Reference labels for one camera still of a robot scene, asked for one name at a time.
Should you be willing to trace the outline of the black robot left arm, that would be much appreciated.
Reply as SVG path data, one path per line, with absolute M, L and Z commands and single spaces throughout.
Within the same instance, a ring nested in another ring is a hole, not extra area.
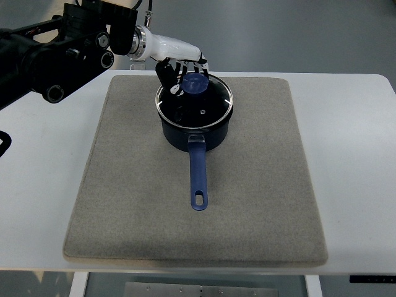
M 132 48 L 140 1 L 75 1 L 62 15 L 1 29 L 1 108 L 30 92 L 59 103 Z

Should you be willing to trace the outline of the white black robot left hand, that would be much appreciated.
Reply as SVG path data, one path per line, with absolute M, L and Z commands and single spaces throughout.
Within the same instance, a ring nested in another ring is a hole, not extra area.
M 185 41 L 153 34 L 147 27 L 136 26 L 132 48 L 128 54 L 133 61 L 152 58 L 157 62 L 155 72 L 162 87 L 170 94 L 181 96 L 182 87 L 190 64 L 194 72 L 209 81 L 209 64 L 201 50 Z

